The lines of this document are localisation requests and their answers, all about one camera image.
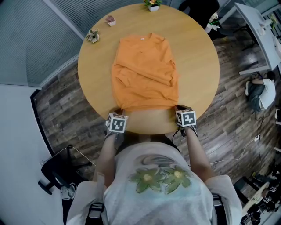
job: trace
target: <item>hair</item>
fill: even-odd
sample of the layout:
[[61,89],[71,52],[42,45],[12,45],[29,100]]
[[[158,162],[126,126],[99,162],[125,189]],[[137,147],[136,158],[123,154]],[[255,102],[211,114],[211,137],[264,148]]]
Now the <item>hair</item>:
[[258,220],[258,219],[260,218],[260,213],[259,213],[259,212],[255,212],[255,213],[253,214],[253,218],[256,219],[256,220]]
[[275,73],[272,71],[267,72],[267,78],[275,81]]

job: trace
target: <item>dark wooden floor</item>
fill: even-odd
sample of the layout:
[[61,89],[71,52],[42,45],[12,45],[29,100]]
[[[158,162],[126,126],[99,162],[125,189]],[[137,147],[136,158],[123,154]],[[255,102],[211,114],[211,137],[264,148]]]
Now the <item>dark wooden floor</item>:
[[[211,162],[239,158],[246,144],[257,135],[258,125],[252,110],[247,107],[244,95],[245,83],[249,76],[239,76],[238,72],[252,63],[264,58],[259,46],[241,51],[251,44],[245,32],[236,33],[226,41],[214,41],[220,61],[220,84],[216,96],[207,111],[198,119],[198,137]],[[281,82],[276,71],[276,104],[279,103]],[[55,77],[40,91],[36,107],[43,129],[54,152],[72,144],[94,162],[98,158],[104,139],[102,119],[85,99],[79,85],[77,65],[69,71]],[[260,156],[259,143],[252,142],[244,156],[236,161],[213,164],[217,174],[227,174],[233,183],[242,176],[250,176],[253,171],[265,172],[275,155],[277,142],[275,126],[275,104],[257,117],[267,116],[262,125]],[[175,136],[175,144],[188,161],[187,143],[180,134]],[[72,152],[73,163],[86,162],[79,153]],[[94,166],[81,169],[88,178],[93,174]]]

